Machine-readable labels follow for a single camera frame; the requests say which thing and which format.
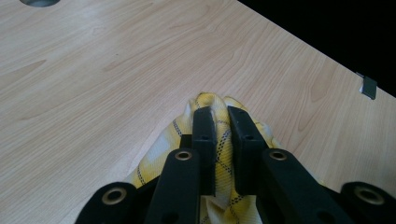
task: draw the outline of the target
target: black stripe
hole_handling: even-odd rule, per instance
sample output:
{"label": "black stripe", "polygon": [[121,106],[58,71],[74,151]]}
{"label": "black stripe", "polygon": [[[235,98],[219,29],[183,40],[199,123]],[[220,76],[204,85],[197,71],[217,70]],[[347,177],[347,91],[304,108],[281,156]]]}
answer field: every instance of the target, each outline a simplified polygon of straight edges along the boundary
{"label": "black stripe", "polygon": [[233,198],[233,199],[230,200],[230,204],[231,204],[231,205],[237,204],[237,203],[239,203],[239,201],[241,201],[242,199],[244,199],[244,196],[238,195],[237,197],[235,197],[235,198]]}
{"label": "black stripe", "polygon": [[219,148],[217,150],[217,157],[216,157],[216,162],[218,162],[222,168],[224,168],[229,174],[232,173],[231,167],[229,167],[227,164],[225,164],[223,161],[220,160],[220,156],[222,153],[222,150],[224,149],[224,144],[225,141],[227,140],[228,136],[230,136],[231,130],[227,130],[224,132],[223,136],[221,137],[221,140],[219,142]]}
{"label": "black stripe", "polygon": [[227,124],[228,126],[230,126],[230,123],[224,120],[218,120],[217,123],[222,123],[222,124]]}
{"label": "black stripe", "polygon": [[143,176],[140,173],[140,164],[137,166],[137,176],[139,177],[140,183],[142,183],[142,185],[145,185],[146,181],[145,179],[143,179]]}
{"label": "black stripe", "polygon": [[208,220],[209,220],[209,216],[205,216],[205,217],[201,220],[200,224],[206,223]]}
{"label": "black stripe", "polygon": [[173,121],[173,124],[174,124],[174,127],[175,127],[175,129],[176,129],[177,134],[181,137],[182,133],[181,133],[180,129],[178,128],[175,119],[174,119],[174,121]]}
{"label": "black stripe", "polygon": [[236,215],[235,211],[233,210],[233,207],[230,205],[230,212],[233,215],[233,217],[236,218],[236,223],[239,224],[239,217]]}
{"label": "black stripe", "polygon": [[195,105],[198,107],[198,109],[201,108],[201,106],[198,104],[197,100],[195,100]]}

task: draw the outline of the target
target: round hole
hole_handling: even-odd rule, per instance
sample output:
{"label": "round hole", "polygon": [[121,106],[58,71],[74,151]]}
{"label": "round hole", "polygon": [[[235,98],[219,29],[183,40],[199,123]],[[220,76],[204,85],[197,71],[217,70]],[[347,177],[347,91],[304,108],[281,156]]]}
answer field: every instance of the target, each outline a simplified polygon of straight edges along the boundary
{"label": "round hole", "polygon": [[113,205],[122,202],[126,197],[126,189],[113,188],[108,190],[102,197],[102,202],[107,205]]}
{"label": "round hole", "polygon": [[277,161],[285,161],[288,157],[285,155],[285,153],[280,152],[280,151],[272,151],[270,152],[270,157],[274,160]]}
{"label": "round hole", "polygon": [[326,212],[326,211],[318,211],[317,213],[318,218],[320,219],[320,221],[322,221],[323,223],[335,223],[335,219],[332,216],[332,214]]}
{"label": "round hole", "polygon": [[188,151],[181,151],[181,152],[178,152],[175,157],[176,157],[176,159],[178,159],[180,161],[187,161],[187,160],[191,159],[192,155]]}
{"label": "round hole", "polygon": [[357,186],[354,193],[359,199],[370,204],[381,205],[385,202],[384,198],[380,194],[366,187]]}
{"label": "round hole", "polygon": [[121,192],[120,191],[113,191],[108,194],[107,198],[109,200],[117,200],[119,197],[121,197]]}
{"label": "round hole", "polygon": [[177,220],[178,220],[178,214],[175,212],[163,214],[163,217],[161,218],[161,222],[165,224],[176,223]]}
{"label": "round hole", "polygon": [[57,4],[60,0],[21,0],[29,7],[50,7]]}

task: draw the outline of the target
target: light wood tabletop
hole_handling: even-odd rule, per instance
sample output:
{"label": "light wood tabletop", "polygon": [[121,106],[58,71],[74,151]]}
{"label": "light wood tabletop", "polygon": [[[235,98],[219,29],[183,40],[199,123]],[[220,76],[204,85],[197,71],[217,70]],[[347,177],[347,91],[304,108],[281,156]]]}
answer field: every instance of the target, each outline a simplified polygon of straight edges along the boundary
{"label": "light wood tabletop", "polygon": [[74,223],[201,91],[339,191],[396,196],[396,100],[235,0],[0,2],[0,222]]}

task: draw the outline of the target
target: yellow cloth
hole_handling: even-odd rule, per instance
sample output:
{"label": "yellow cloth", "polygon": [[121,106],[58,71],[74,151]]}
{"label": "yellow cloth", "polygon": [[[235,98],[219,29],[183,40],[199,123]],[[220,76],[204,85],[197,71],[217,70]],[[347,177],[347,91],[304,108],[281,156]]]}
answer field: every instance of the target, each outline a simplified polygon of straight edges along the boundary
{"label": "yellow cloth", "polygon": [[[217,133],[216,197],[202,196],[200,223],[261,223],[255,196],[241,196],[233,182],[233,145],[227,105],[248,110],[232,97],[221,99],[214,93],[202,92],[190,100],[184,113],[176,118],[157,138],[129,181],[137,188],[161,174],[167,155],[178,149],[182,134],[192,134],[193,112],[210,106]],[[269,147],[281,148],[270,128],[252,118]]]}

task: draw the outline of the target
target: black plastic part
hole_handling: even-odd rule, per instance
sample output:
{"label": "black plastic part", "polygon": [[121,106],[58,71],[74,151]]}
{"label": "black plastic part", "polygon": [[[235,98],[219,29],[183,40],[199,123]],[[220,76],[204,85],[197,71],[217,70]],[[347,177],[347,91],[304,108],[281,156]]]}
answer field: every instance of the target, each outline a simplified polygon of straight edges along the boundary
{"label": "black plastic part", "polygon": [[370,99],[375,100],[376,96],[376,81],[369,78],[364,77],[363,79],[363,87],[361,89],[361,93],[370,97]]}
{"label": "black plastic part", "polygon": [[384,190],[362,182],[341,189],[344,209],[357,223],[395,223],[396,200]]}
{"label": "black plastic part", "polygon": [[262,153],[260,174],[263,190],[259,192],[257,200],[260,201],[257,203],[266,208],[259,210],[263,221],[267,219],[270,220],[269,223],[353,223],[326,190],[288,151],[265,150]]}
{"label": "black plastic part", "polygon": [[248,112],[228,106],[233,141],[235,189],[242,195],[258,191],[257,171],[261,153],[268,148]]}
{"label": "black plastic part", "polygon": [[182,134],[178,148],[192,148],[192,134]]}
{"label": "black plastic part", "polygon": [[157,187],[159,176],[149,181],[147,184],[137,189],[137,196],[134,201],[132,214],[134,221],[128,224],[143,224],[146,218],[146,214],[149,210],[149,204],[151,202],[152,195]]}
{"label": "black plastic part", "polygon": [[189,148],[169,153],[145,223],[199,222],[199,156],[196,150]]}
{"label": "black plastic part", "polygon": [[131,210],[136,195],[136,188],[129,183],[108,184],[93,194],[81,210],[76,224],[128,223],[132,220]]}
{"label": "black plastic part", "polygon": [[210,107],[194,112],[192,123],[192,148],[201,158],[201,194],[215,195],[216,129]]}

